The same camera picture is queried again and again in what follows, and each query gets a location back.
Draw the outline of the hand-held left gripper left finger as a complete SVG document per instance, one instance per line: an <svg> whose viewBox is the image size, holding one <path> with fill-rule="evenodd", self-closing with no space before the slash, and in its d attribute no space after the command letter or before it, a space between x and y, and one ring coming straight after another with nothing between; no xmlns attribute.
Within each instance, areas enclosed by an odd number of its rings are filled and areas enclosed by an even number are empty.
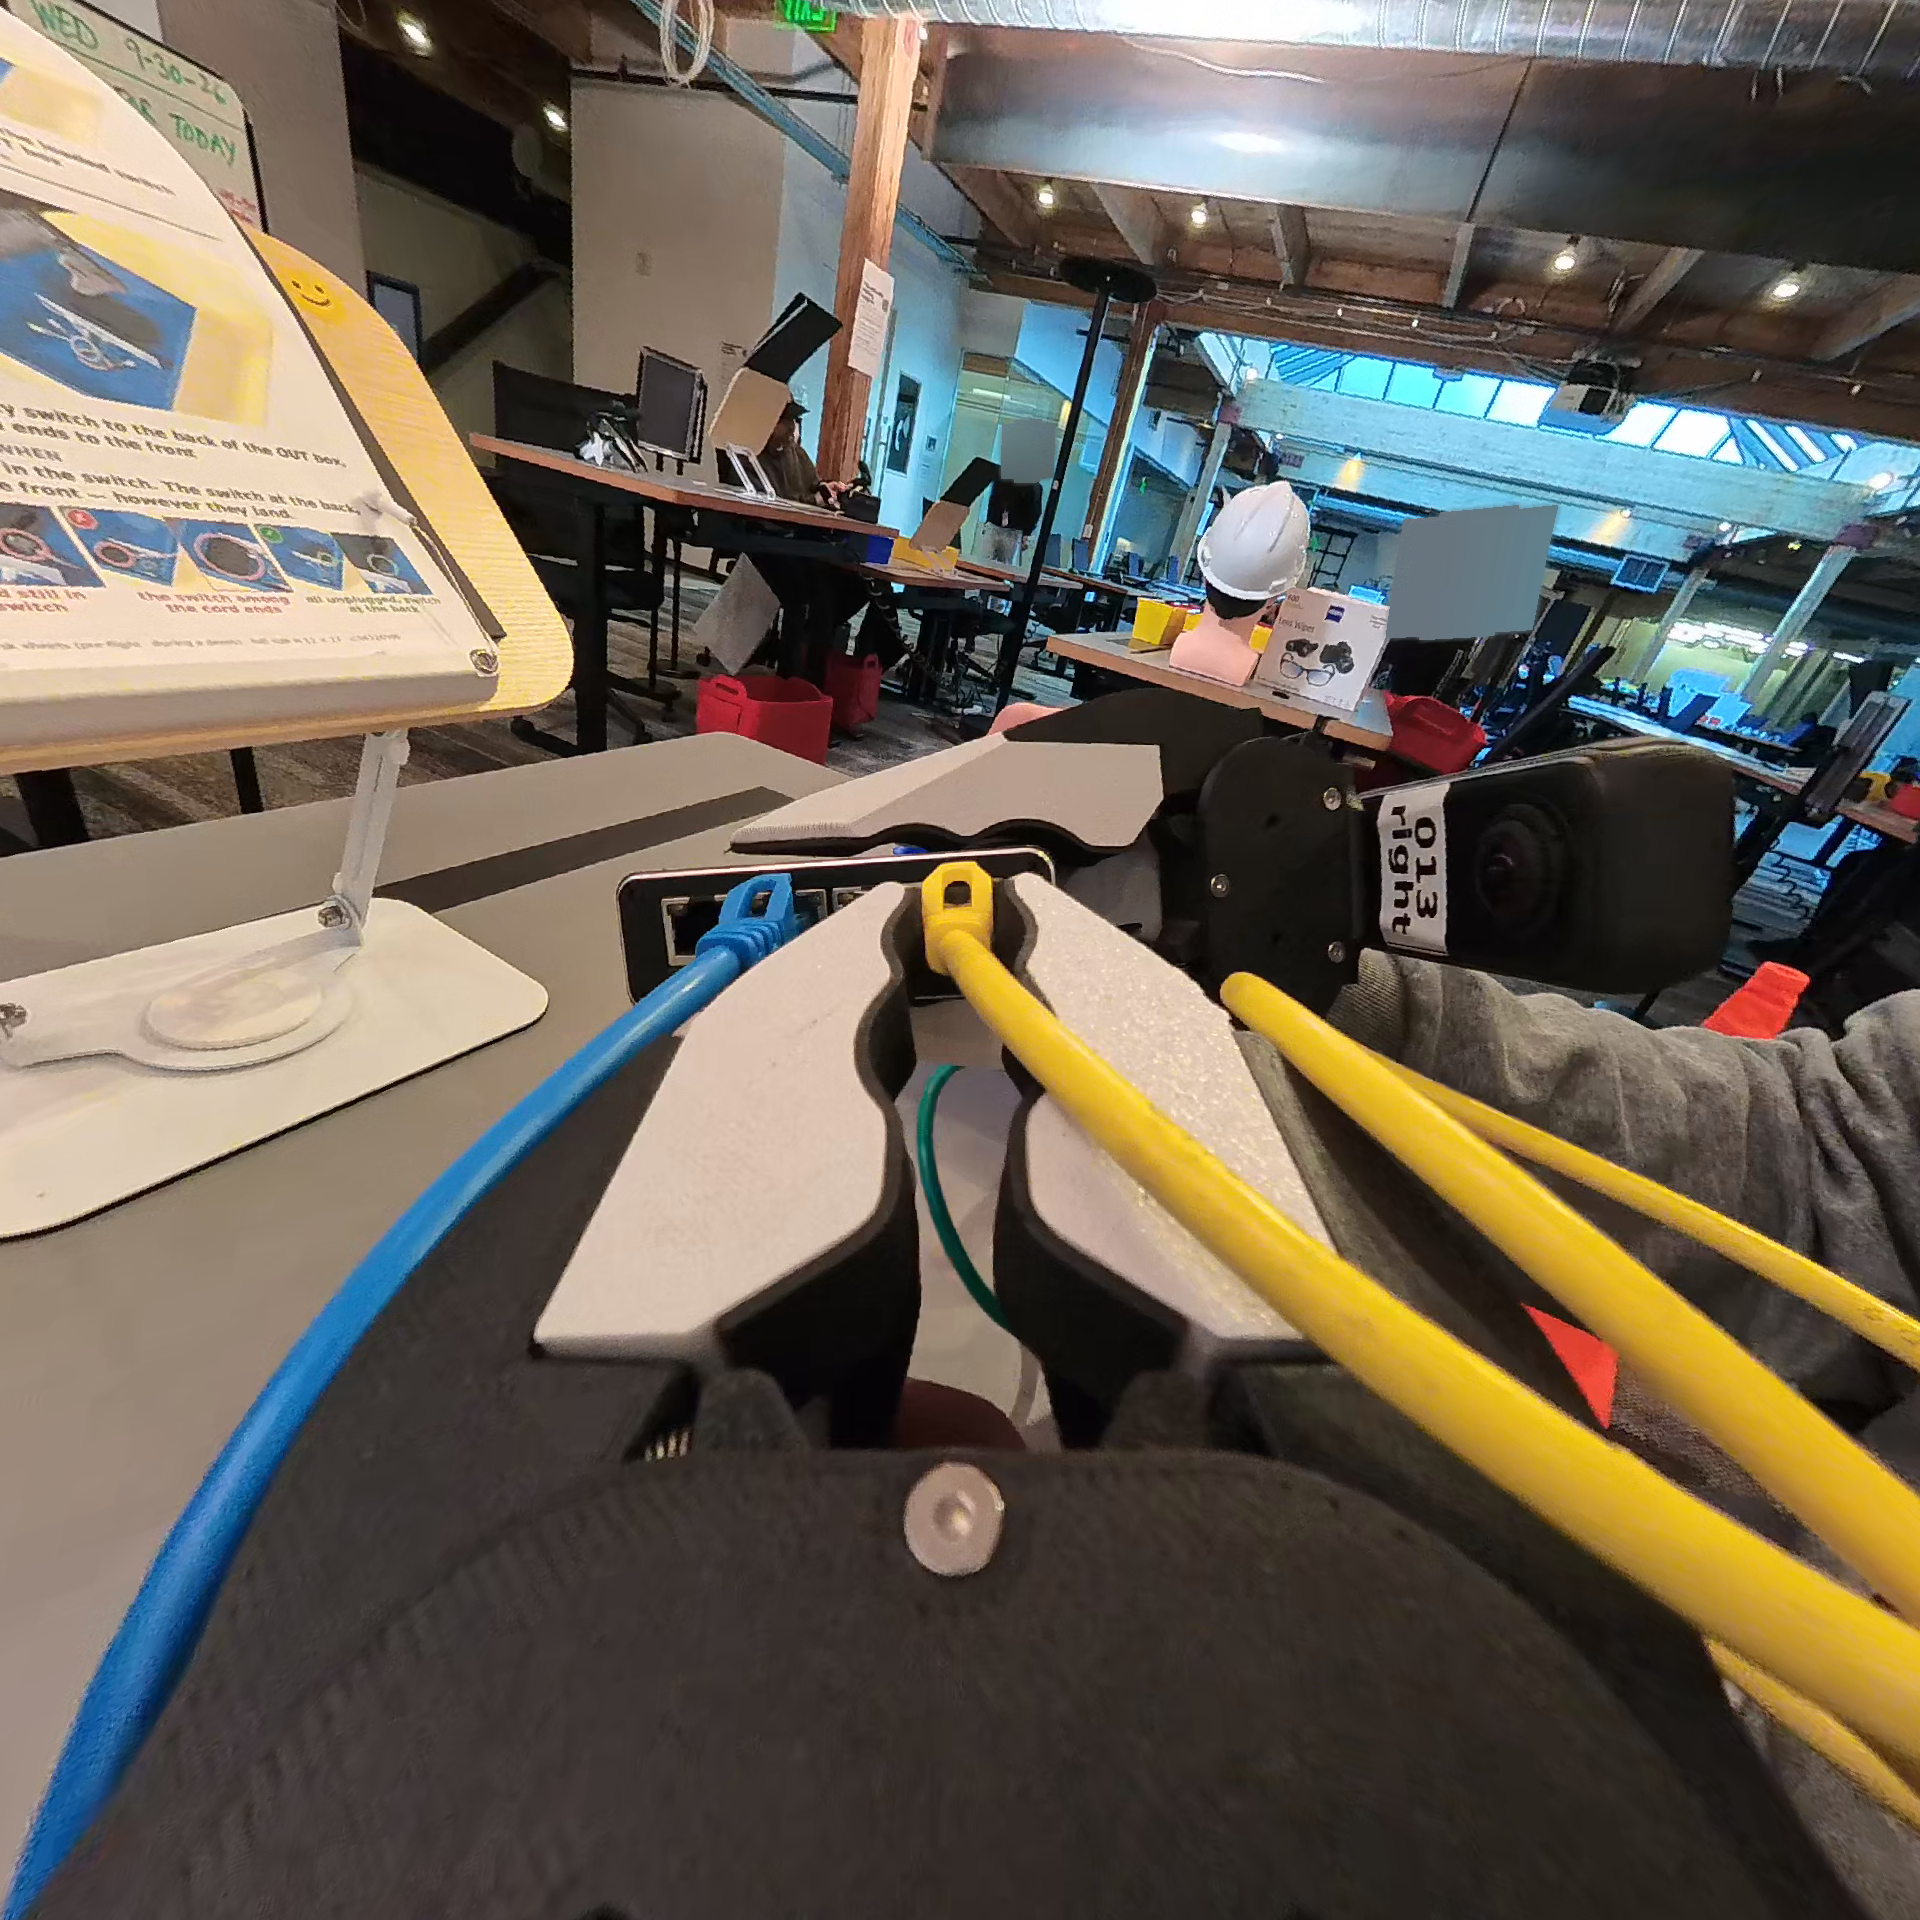
<svg viewBox="0 0 1920 1920"><path fill-rule="evenodd" d="M887 1444L922 1319L895 1097L917 1047L884 881L694 1015L535 1321L550 1359L762 1371Z"/></svg>

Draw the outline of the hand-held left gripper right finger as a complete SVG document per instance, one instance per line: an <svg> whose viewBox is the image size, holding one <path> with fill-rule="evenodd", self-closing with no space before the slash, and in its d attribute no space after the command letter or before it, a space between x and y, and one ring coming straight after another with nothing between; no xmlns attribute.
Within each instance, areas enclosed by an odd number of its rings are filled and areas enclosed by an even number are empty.
<svg viewBox="0 0 1920 1920"><path fill-rule="evenodd" d="M1324 1249L1335 1249L1238 1029L1183 972L1050 881L996 892L1012 973L1164 1116ZM994 1227L999 1298L1060 1388L1068 1431L1114 1415L1130 1383L1300 1358L1304 1338L1247 1289L1044 1090L1005 1143Z"/></svg>

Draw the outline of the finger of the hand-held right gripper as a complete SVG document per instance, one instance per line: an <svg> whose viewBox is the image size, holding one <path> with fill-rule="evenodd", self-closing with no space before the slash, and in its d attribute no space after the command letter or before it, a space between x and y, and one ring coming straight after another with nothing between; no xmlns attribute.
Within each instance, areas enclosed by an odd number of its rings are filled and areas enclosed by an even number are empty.
<svg viewBox="0 0 1920 1920"><path fill-rule="evenodd" d="M1165 803L1160 753L1140 742L973 741L840 782L734 828L741 854L850 858L1130 849Z"/></svg>
<svg viewBox="0 0 1920 1920"><path fill-rule="evenodd" d="M1192 975L1192 901L1167 877L1160 858L1101 858L1064 870L1060 892Z"/></svg>

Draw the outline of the black ethernet switch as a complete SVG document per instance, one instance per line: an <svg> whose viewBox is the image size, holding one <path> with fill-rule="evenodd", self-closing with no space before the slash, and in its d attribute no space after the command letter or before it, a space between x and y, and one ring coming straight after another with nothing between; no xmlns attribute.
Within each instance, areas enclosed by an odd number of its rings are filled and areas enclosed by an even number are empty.
<svg viewBox="0 0 1920 1920"><path fill-rule="evenodd" d="M614 889L622 955L634 1001L642 1001L693 958L696 942L719 922L725 898L755 873L791 881L802 929L827 922L863 898L875 885L895 881L917 893L955 853L924 849L867 854L776 854L773 867L744 863L642 870Z"/></svg>

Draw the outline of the person's right forearm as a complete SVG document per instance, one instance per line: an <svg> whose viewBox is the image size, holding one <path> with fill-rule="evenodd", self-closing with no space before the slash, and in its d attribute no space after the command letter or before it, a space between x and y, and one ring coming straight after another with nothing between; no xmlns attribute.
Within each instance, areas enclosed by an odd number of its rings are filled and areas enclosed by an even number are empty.
<svg viewBox="0 0 1920 1920"><path fill-rule="evenodd" d="M1898 1311L1918 1284L1918 995L1837 1037L1735 1041L1646 1029L1572 998L1370 951L1328 1018L1347 1037L1466 1097L1683 1193L1831 1269ZM1234 1036L1335 1249L1453 1332L1550 1386L1519 1331L1530 1284L1250 1031ZM1562 1185L1631 1257L1810 1403L1918 1484L1916 1374L1824 1311L1607 1198Z"/></svg>

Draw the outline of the white printed glasses box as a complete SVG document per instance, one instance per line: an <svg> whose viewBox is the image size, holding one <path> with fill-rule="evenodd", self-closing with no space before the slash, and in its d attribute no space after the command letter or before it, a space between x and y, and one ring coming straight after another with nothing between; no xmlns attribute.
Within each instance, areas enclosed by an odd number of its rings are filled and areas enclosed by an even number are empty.
<svg viewBox="0 0 1920 1920"><path fill-rule="evenodd" d="M1280 598L1252 686L1287 701L1355 714L1386 652L1387 603L1296 587Z"/></svg>

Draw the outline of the pink mannequin head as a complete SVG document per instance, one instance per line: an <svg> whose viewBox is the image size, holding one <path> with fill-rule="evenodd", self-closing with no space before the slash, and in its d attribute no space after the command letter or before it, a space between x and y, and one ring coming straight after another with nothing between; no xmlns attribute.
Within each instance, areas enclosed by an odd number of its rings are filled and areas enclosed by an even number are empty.
<svg viewBox="0 0 1920 1920"><path fill-rule="evenodd" d="M1254 634L1271 625L1277 609L1274 594L1258 601L1208 586L1203 613L1170 644L1167 666L1187 676L1243 689L1262 658Z"/></svg>

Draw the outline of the white hard hat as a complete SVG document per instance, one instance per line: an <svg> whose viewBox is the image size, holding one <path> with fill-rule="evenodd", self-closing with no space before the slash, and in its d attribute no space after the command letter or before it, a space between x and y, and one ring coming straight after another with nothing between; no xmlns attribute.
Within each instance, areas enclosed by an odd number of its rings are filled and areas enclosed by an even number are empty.
<svg viewBox="0 0 1920 1920"><path fill-rule="evenodd" d="M1246 487L1200 534L1195 564L1211 597L1259 609L1307 580L1309 541L1312 522L1292 485Z"/></svg>

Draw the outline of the white sheet stand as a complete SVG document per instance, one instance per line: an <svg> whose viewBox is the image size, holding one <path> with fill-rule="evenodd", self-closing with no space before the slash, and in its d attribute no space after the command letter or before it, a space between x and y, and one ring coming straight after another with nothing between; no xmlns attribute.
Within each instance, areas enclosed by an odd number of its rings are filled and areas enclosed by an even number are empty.
<svg viewBox="0 0 1920 1920"><path fill-rule="evenodd" d="M540 1021L546 985L376 895L408 735L363 742L322 902L5 981L2 1238L56 1233Z"/></svg>

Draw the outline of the tilted display board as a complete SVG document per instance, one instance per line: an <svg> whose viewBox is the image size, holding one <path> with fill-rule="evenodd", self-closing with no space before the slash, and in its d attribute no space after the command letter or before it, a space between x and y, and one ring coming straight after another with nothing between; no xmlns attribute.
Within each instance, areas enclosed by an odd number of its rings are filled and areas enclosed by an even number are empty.
<svg viewBox="0 0 1920 1920"><path fill-rule="evenodd" d="M794 295L734 370L709 428L717 449L759 453L794 397L794 379L843 322L810 295Z"/></svg>

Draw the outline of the orange cone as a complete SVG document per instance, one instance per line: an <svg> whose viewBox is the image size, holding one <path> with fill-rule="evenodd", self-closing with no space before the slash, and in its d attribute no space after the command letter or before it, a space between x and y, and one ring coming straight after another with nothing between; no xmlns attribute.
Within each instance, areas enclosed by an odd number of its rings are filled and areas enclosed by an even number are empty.
<svg viewBox="0 0 1920 1920"><path fill-rule="evenodd" d="M1586 1402L1597 1428L1607 1431L1616 1415L1618 1356L1592 1332L1570 1323L1556 1311L1536 1306L1524 1308L1527 1316L1543 1332L1551 1354L1565 1367L1579 1396Z"/></svg>
<svg viewBox="0 0 1920 1920"><path fill-rule="evenodd" d="M1780 962L1763 962L1703 1021L1703 1029L1733 1041L1780 1037L1807 993L1807 973Z"/></svg>

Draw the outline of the black computer monitor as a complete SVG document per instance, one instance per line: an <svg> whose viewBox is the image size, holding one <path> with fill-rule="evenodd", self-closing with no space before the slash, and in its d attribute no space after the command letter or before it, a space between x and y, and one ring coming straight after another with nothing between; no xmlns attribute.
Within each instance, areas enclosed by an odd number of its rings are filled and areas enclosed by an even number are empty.
<svg viewBox="0 0 1920 1920"><path fill-rule="evenodd" d="M701 367L645 346L638 355L631 438L639 453L678 468L706 445L709 382Z"/></svg>

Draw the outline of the long wooden desk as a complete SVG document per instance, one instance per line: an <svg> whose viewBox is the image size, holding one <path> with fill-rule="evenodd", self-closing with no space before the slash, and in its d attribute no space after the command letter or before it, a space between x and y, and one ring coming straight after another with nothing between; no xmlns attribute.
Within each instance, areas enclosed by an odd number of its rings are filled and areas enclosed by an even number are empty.
<svg viewBox="0 0 1920 1920"><path fill-rule="evenodd" d="M893 527L830 507L592 465L574 453L514 438L474 436L471 443L494 460L488 483L563 495L581 522L571 558L546 561L566 594L563 614L571 649L571 735L546 732L528 717L511 722L517 741L554 756L604 753L614 715L634 719L639 727L638 742L645 742L650 730L638 703L669 714L680 700L680 683L664 670L680 652L684 561L691 546L731 558L763 550L843 569L863 569L893 556ZM634 579L654 587L639 609L650 644L639 678L616 674L608 660L611 622L628 613L628 603L616 598L616 564L608 543L614 517L635 522L645 566Z"/></svg>

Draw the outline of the ceiling projector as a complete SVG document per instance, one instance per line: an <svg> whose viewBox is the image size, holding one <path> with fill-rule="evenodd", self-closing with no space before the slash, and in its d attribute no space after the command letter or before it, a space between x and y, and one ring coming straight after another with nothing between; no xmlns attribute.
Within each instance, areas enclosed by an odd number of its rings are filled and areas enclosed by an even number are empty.
<svg viewBox="0 0 1920 1920"><path fill-rule="evenodd" d="M1638 399L1638 370L1635 359L1616 355L1578 357L1555 385L1536 425L1579 436L1614 431Z"/></svg>

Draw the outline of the wooden column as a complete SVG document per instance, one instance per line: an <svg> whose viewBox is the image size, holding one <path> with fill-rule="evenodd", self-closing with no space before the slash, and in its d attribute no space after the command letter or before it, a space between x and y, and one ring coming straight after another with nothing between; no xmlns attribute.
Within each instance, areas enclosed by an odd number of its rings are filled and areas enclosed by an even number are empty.
<svg viewBox="0 0 1920 1920"><path fill-rule="evenodd" d="M813 451L823 481L854 481L867 435L872 385L847 370L846 329L853 319L861 260L870 258L891 271L919 58L922 23L915 17L868 17L861 20L854 134L831 301L831 310L843 326L830 342L818 445Z"/></svg>

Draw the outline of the laminated instruction sheet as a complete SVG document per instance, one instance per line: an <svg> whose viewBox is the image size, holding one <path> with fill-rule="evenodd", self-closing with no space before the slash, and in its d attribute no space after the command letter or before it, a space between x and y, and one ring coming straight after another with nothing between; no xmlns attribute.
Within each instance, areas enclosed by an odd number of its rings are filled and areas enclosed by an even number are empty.
<svg viewBox="0 0 1920 1920"><path fill-rule="evenodd" d="M5 13L5 762L485 701L486 605L166 138Z"/></svg>

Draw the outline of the whiteboard with green writing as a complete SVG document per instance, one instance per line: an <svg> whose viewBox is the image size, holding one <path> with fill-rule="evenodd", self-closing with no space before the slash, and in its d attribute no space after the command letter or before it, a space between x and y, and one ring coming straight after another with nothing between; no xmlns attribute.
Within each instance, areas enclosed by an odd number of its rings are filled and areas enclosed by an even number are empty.
<svg viewBox="0 0 1920 1920"><path fill-rule="evenodd" d="M230 218L269 228L255 138L237 89L168 45L157 3L5 3L83 62L184 155Z"/></svg>

